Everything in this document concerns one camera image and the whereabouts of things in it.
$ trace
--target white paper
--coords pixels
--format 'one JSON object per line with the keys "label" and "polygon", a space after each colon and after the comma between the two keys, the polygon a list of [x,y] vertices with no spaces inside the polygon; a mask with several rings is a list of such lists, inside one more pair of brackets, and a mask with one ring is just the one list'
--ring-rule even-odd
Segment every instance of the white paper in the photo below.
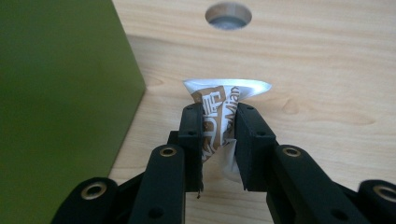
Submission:
{"label": "white paper", "polygon": [[202,161],[218,150],[225,177],[241,182],[235,160],[236,139],[233,121],[239,101],[269,91],[271,84],[250,79],[189,79],[184,85],[194,101],[204,108],[204,146]]}

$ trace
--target wooden surface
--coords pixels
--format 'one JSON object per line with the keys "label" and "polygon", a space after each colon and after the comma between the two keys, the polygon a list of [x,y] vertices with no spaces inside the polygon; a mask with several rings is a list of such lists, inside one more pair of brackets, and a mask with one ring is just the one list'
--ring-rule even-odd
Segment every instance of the wooden surface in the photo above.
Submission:
{"label": "wooden surface", "polygon": [[[334,181],[396,182],[396,2],[241,1],[242,30],[205,20],[217,1],[115,0],[147,84],[110,177],[145,170],[149,154],[178,129],[192,99],[186,78],[251,78],[273,88],[255,106],[280,144],[305,149]],[[186,223],[272,223],[265,193],[222,177],[205,163],[201,199],[187,194]]]}

